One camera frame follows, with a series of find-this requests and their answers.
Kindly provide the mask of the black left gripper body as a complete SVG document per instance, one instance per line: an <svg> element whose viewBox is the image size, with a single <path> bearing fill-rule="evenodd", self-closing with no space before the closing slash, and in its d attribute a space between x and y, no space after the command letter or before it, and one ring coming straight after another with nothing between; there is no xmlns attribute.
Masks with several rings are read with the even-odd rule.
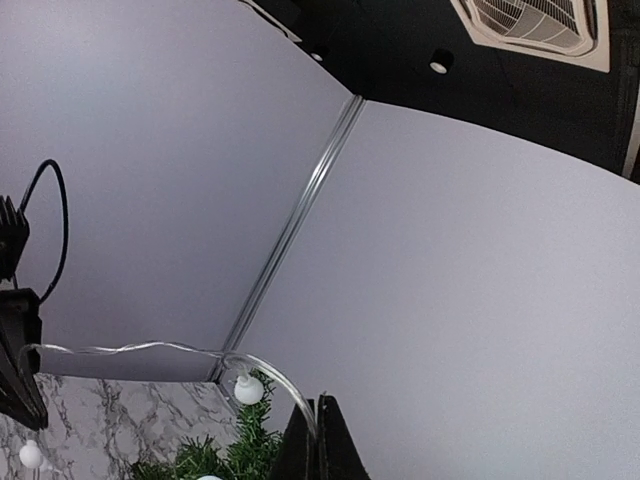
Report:
<svg viewBox="0 0 640 480"><path fill-rule="evenodd" d="M40 371L41 357L35 349L21 353L26 345L42 343L39 307L40 298L30 288L1 291L1 345L16 370Z"/></svg>

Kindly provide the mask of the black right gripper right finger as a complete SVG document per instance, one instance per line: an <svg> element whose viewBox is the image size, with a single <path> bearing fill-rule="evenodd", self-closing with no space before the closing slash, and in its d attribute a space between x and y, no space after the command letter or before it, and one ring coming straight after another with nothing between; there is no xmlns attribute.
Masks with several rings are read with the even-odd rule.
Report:
<svg viewBox="0 0 640 480"><path fill-rule="evenodd" d="M323 480L370 480L337 399L319 397L318 468Z"/></svg>

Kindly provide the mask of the white ball string lights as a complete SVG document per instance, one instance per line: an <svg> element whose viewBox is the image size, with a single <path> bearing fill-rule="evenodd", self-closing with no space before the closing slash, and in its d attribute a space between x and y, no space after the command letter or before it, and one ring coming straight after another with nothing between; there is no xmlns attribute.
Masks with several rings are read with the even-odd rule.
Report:
<svg viewBox="0 0 640 480"><path fill-rule="evenodd" d="M225 368L235 369L237 371L237 377L234 384L233 396L243 406L258 404L262 400L266 390L263 383L252 374L253 370L260 371L271 381L278 384L293 399L298 411L306 422L307 434L305 437L305 445L307 449L308 464L311 464L312 460L315 458L313 450L317 447L319 438L319 427L316 419L316 413L310 403L302 395L301 391L281 371L277 370L269 362L254 355L239 353L236 351L203 350L182 343L162 341L147 341L119 347L90 346L77 349L70 349L54 344L30 343L20 348L18 354L18 366L20 372L24 373L29 364L28 354L32 350L49 350L69 355L109 356L147 350L155 347L167 347L187 353L212 357L222 363Z"/></svg>

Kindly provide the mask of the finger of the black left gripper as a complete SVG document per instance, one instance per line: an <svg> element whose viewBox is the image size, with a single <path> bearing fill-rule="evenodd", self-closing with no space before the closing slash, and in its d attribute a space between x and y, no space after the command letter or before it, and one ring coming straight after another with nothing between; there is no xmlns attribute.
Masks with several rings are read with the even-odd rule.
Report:
<svg viewBox="0 0 640 480"><path fill-rule="evenodd" d="M44 430L48 414L33 378L26 378L1 350L1 410L31 430Z"/></svg>

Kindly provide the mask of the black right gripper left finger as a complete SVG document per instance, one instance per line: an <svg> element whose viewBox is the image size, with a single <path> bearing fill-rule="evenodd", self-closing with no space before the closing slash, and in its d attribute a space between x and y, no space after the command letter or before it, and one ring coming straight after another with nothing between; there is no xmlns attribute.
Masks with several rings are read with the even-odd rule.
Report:
<svg viewBox="0 0 640 480"><path fill-rule="evenodd" d="M282 437L268 480L312 480L315 478L315 443L306 419L295 406Z"/></svg>

